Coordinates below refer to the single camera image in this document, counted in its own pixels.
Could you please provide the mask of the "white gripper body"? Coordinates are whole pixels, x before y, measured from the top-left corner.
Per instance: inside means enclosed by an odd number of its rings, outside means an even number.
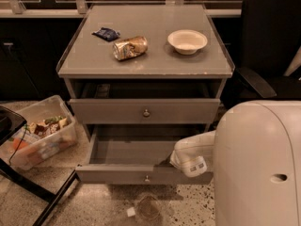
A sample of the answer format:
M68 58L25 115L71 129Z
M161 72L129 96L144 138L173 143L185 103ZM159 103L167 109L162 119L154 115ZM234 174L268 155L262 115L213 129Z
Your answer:
M207 152L214 146L215 131L182 138L174 145L169 162L186 177L200 176L207 171Z

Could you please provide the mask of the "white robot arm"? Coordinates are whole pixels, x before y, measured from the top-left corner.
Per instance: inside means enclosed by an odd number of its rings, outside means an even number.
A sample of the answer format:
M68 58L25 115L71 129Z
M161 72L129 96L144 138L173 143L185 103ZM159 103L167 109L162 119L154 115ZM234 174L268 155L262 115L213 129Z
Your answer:
M216 226L301 226L301 102L249 101L212 132L186 137L170 163L214 170Z

